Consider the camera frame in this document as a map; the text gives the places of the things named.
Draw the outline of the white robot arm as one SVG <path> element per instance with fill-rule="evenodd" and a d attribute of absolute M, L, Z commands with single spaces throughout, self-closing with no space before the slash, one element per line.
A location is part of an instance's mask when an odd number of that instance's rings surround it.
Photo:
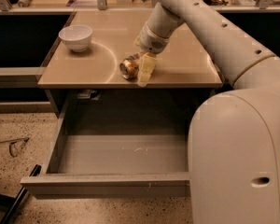
<path fill-rule="evenodd" d="M 185 23 L 232 86 L 189 126 L 194 224 L 280 224 L 280 58 L 203 0 L 158 0 L 139 36 L 158 54 Z"/>

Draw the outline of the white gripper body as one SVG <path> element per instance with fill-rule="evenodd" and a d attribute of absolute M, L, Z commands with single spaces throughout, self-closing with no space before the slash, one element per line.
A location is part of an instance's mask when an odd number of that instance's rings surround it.
<path fill-rule="evenodd" d="M 142 51 L 160 54 L 166 48 L 169 39 L 155 35 L 146 22 L 138 36 L 138 42 Z"/>

